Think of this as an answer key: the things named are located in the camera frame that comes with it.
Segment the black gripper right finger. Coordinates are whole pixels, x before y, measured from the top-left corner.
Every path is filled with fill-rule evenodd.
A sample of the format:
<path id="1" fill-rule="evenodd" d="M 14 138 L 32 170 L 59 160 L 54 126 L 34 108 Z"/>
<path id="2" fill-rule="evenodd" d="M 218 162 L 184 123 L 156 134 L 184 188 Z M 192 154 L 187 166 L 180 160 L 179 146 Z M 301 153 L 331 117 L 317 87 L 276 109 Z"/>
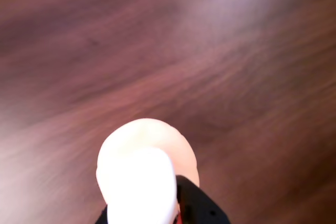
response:
<path id="1" fill-rule="evenodd" d="M 176 183 L 182 223 L 230 224 L 223 210 L 192 181 L 177 175 Z"/>

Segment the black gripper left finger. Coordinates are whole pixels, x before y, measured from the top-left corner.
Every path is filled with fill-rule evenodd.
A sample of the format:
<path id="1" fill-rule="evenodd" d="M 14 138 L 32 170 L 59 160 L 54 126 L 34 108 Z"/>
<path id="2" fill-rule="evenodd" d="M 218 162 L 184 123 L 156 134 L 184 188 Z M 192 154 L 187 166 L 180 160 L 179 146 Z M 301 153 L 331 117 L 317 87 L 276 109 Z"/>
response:
<path id="1" fill-rule="evenodd" d="M 105 206 L 105 208 L 101 212 L 100 216 L 96 220 L 95 224 L 108 224 L 108 220 L 107 220 L 107 206 Z"/>

